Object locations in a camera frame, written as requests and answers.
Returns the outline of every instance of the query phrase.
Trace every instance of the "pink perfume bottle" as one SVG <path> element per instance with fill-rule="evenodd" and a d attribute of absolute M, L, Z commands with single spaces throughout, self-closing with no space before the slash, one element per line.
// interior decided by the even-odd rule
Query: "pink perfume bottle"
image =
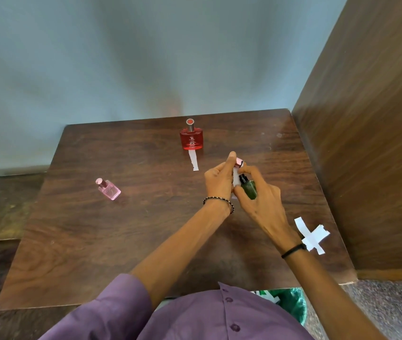
<path fill-rule="evenodd" d="M 121 193 L 121 190 L 109 180 L 98 178 L 95 183 L 98 185 L 98 190 L 105 194 L 111 200 L 115 200 L 117 196 Z"/>
<path fill-rule="evenodd" d="M 201 149 L 203 145 L 202 129 L 194 126 L 195 121 L 193 119 L 187 119 L 188 128 L 181 130 L 182 148 L 185 150 Z"/>

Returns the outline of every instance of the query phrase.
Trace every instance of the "forearm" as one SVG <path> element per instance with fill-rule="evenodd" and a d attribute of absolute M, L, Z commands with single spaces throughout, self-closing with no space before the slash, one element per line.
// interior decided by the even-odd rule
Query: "forearm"
<path fill-rule="evenodd" d="M 286 262 L 330 340 L 385 339 L 310 252 L 296 251 Z"/>
<path fill-rule="evenodd" d="M 227 203 L 221 200 L 207 201 L 181 229 L 130 272 L 145 286 L 154 309 L 229 213 Z"/>

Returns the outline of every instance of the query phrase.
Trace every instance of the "perfume bottle cap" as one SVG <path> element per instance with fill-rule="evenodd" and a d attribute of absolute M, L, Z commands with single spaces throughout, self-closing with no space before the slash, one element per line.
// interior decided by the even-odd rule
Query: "perfume bottle cap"
<path fill-rule="evenodd" d="M 186 123 L 188 125 L 188 132 L 195 132 L 195 127 L 193 125 L 195 121 L 192 118 L 188 118 Z"/>
<path fill-rule="evenodd" d="M 239 159 L 238 157 L 236 158 L 236 160 L 235 160 L 235 164 L 234 164 L 234 166 L 235 167 L 241 167 L 242 166 L 242 164 L 243 164 L 243 160 L 242 159 Z"/>
<path fill-rule="evenodd" d="M 98 178 L 95 183 L 101 187 L 107 187 L 107 183 L 102 178 Z"/>
<path fill-rule="evenodd" d="M 249 182 L 248 178 L 245 176 L 245 174 L 239 175 L 239 181 L 240 183 L 247 183 Z"/>

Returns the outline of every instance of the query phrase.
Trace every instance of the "green trash bin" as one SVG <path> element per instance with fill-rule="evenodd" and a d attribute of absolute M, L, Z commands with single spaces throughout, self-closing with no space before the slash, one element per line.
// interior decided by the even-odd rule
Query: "green trash bin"
<path fill-rule="evenodd" d="M 291 314 L 302 326 L 305 324 L 307 319 L 307 302 L 304 297 L 304 292 L 300 287 L 253 291 L 253 293 L 259 294 L 262 297 L 271 294 L 276 304 Z"/>

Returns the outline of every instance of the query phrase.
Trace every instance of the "black wristband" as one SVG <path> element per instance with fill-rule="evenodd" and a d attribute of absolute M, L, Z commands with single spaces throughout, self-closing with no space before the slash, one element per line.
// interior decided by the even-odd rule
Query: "black wristband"
<path fill-rule="evenodd" d="M 295 247 L 292 247 L 291 249 L 289 249 L 289 251 L 287 251 L 286 253 L 284 253 L 281 257 L 283 259 L 285 259 L 286 257 L 288 257 L 289 255 L 291 255 L 292 253 L 294 253 L 295 251 L 298 251 L 299 249 L 307 249 L 307 246 L 305 245 L 305 243 L 301 243 L 296 245 Z"/>
<path fill-rule="evenodd" d="M 227 200 L 226 198 L 221 198 L 221 197 L 206 197 L 206 198 L 204 198 L 204 200 L 202 201 L 202 204 L 204 205 L 204 204 L 205 204 L 205 201 L 208 200 L 208 199 L 224 200 L 225 202 L 227 202 L 227 203 L 231 206 L 230 215 L 234 212 L 234 205 L 232 205 L 232 203 L 231 203 L 229 200 Z"/>

